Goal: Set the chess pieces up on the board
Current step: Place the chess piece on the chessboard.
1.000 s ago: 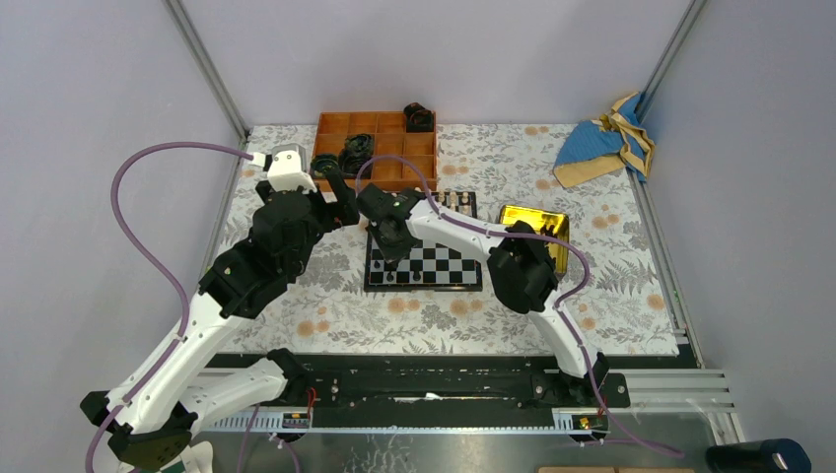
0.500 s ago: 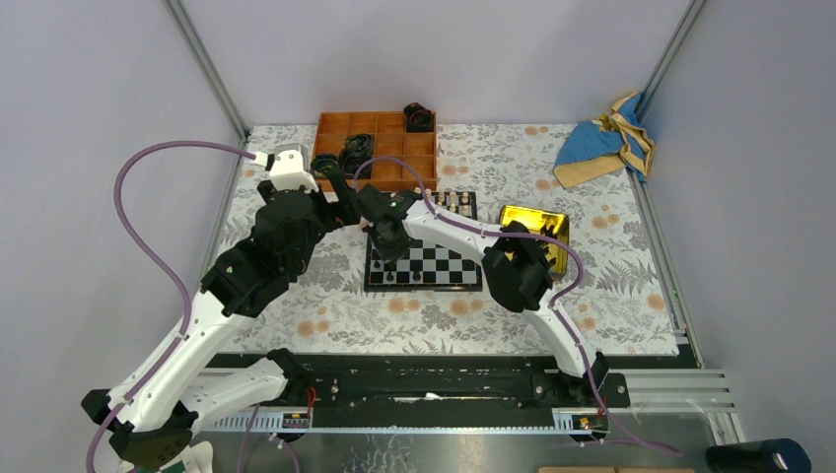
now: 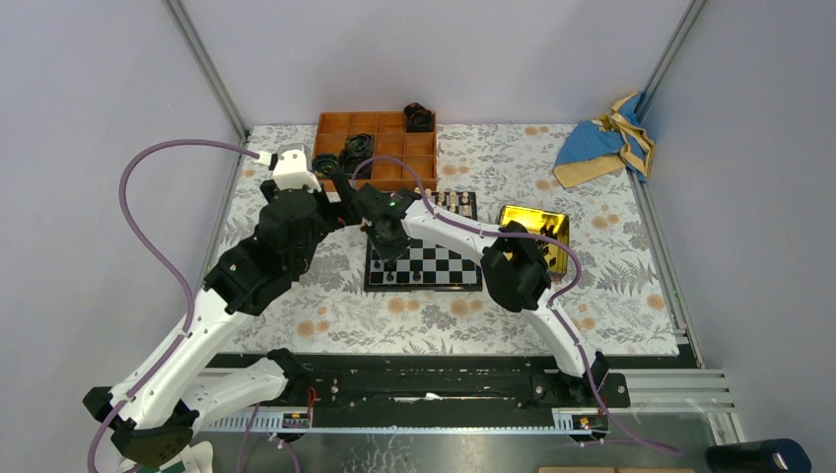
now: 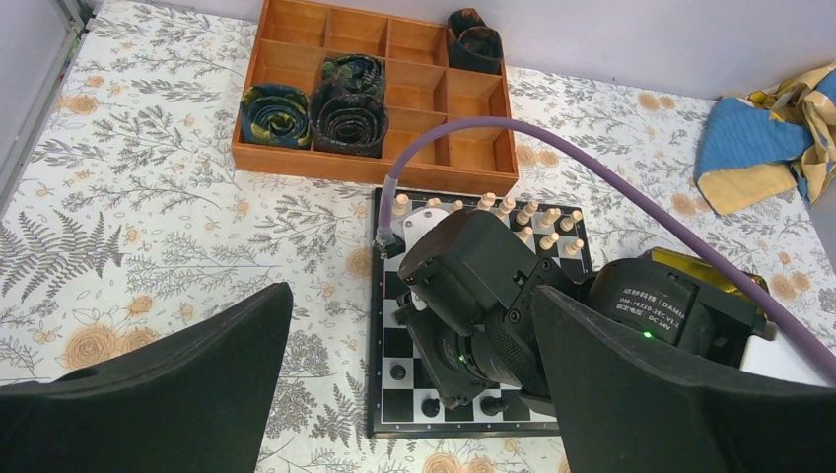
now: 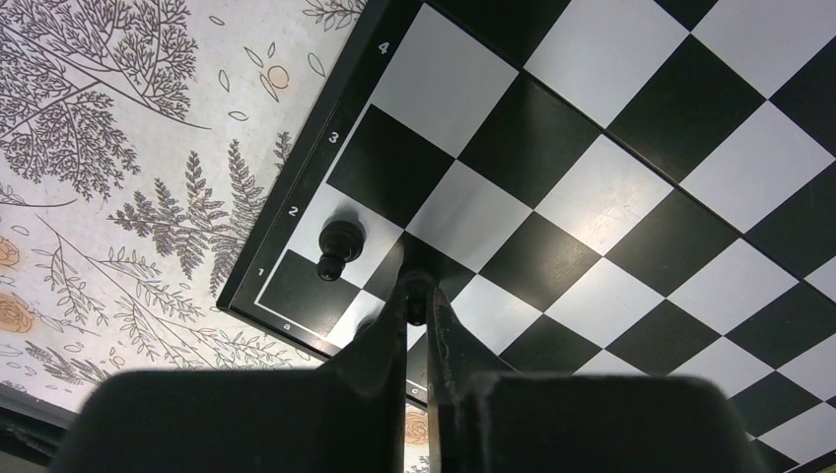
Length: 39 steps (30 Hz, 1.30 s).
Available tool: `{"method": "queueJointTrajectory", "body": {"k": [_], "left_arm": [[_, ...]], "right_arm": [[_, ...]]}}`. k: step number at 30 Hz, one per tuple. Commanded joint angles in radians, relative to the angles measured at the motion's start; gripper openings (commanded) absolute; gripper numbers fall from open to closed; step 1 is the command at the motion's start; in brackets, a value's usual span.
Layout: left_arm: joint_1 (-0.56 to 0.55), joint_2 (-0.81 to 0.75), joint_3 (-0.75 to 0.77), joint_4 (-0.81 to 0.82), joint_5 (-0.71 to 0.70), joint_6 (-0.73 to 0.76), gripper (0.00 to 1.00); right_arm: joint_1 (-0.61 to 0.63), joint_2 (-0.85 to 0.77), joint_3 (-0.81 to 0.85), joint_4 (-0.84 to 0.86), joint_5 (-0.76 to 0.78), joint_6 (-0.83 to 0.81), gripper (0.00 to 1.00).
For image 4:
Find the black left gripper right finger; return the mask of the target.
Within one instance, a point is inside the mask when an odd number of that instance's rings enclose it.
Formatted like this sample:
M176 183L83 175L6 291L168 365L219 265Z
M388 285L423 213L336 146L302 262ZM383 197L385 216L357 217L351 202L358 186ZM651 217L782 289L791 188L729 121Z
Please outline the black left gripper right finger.
M834 470L832 388L696 357L551 287L531 308L573 471Z

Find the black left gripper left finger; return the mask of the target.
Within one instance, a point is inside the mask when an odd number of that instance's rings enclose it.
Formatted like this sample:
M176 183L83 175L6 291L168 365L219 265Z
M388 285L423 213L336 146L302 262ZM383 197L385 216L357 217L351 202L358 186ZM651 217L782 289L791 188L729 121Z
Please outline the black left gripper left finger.
M1 389L5 472L251 472L289 338L275 283L142 348Z

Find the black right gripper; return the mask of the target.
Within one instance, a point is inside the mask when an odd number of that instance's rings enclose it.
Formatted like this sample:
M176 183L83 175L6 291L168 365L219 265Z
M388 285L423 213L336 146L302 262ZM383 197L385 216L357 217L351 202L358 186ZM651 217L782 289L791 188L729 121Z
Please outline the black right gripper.
M397 275L412 294L394 318L446 407L475 401L495 382L519 388L532 410L552 409L533 293L548 286L576 299L582 277L538 256L483 210L443 218L408 250Z

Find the black chess pawn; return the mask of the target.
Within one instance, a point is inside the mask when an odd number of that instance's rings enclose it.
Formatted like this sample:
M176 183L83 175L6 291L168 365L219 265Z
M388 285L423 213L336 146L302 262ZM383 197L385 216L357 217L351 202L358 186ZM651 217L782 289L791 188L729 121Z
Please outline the black chess pawn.
M479 408L485 416L494 417L503 414L509 408L509 404L502 397L487 395L481 398Z
M439 398L427 397L421 402L421 412L428 419L436 418L441 411L441 401Z
M402 364L393 364L389 369L389 376L393 381L403 381L407 375L407 369Z

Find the gold tin of black pieces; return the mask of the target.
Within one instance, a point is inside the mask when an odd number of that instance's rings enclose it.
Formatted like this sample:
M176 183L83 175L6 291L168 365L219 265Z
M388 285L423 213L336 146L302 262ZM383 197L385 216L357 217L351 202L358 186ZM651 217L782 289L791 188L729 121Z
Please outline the gold tin of black pieces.
M667 265L726 293L733 294L750 303L752 302L752 299L742 292L727 276L699 257L656 246L644 251L640 255L640 258Z

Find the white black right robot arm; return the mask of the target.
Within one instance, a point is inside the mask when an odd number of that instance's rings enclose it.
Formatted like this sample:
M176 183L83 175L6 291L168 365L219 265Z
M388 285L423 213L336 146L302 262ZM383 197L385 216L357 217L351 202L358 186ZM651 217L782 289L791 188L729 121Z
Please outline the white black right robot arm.
M423 368L450 408L488 400L498 384L521 389L545 411L549 389L533 321L533 291L550 286L651 339L738 367L765 314L708 268L676 266L654 249L592 271L578 210L422 208L393 222L406 289L394 321L408 331Z

